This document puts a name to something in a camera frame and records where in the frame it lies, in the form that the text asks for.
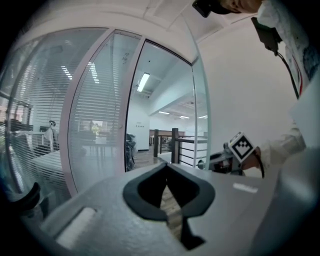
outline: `glass partition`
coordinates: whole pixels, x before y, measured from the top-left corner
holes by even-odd
[[[3,75],[2,88],[13,84],[6,127],[12,169],[22,177],[21,191],[28,192],[34,182],[40,185],[45,214],[70,198],[59,152],[62,105],[79,62],[104,31],[74,29],[46,35],[27,58],[17,55],[23,64],[15,79],[10,66]]]
[[[68,152],[78,192],[113,176],[123,154],[118,147],[120,109],[126,72],[140,36],[113,33],[87,64],[73,99],[68,130]]]

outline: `white wall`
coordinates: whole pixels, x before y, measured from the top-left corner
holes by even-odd
[[[177,119],[164,114],[163,116],[156,114],[150,117],[150,130],[171,131],[172,128],[178,128],[180,132],[185,132],[187,126],[187,120]]]
[[[289,73],[249,19],[217,32],[199,49],[210,92],[212,153],[238,131],[258,146],[289,129],[288,110],[296,101]]]
[[[147,100],[132,99],[129,102],[126,133],[135,135],[137,150],[149,149],[150,117],[148,109]]]
[[[192,95],[192,68],[182,60],[179,60],[150,96],[149,113],[157,113]]]

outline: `ceiling light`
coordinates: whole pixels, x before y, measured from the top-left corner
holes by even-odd
[[[140,83],[139,83],[139,87],[137,89],[138,92],[142,92],[142,90],[144,89],[145,85],[146,85],[146,82],[148,81],[148,78],[150,77],[150,74],[148,73],[144,73],[141,80],[140,80]]]

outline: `desk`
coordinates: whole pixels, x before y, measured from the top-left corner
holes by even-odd
[[[36,166],[39,168],[63,173],[60,159],[60,150],[38,156],[32,159],[31,162],[36,164]]]

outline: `glass door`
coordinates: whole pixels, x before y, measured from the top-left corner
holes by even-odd
[[[68,154],[76,190],[115,174],[123,163],[120,134],[128,69],[140,36],[112,33],[87,63],[76,88],[68,128]]]

